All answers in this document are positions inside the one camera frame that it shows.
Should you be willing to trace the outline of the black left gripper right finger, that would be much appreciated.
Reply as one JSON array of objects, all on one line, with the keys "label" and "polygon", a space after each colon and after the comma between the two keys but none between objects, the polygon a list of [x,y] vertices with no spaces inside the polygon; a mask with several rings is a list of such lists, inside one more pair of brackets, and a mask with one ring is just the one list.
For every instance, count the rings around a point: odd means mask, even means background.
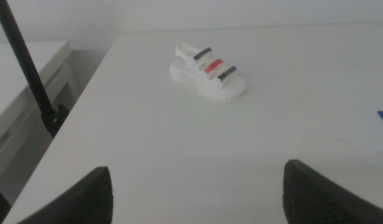
[{"label": "black left gripper right finger", "polygon": [[293,159],[283,174],[283,209],[288,223],[383,223],[383,209]]}]

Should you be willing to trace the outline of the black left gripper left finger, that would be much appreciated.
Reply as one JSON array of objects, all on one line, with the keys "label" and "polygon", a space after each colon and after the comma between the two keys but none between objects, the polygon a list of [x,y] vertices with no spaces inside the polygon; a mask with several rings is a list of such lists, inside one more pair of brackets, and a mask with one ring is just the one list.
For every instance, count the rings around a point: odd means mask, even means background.
[{"label": "black left gripper left finger", "polygon": [[110,171],[107,167],[97,167],[55,200],[21,222],[110,224],[112,218],[113,189]]}]

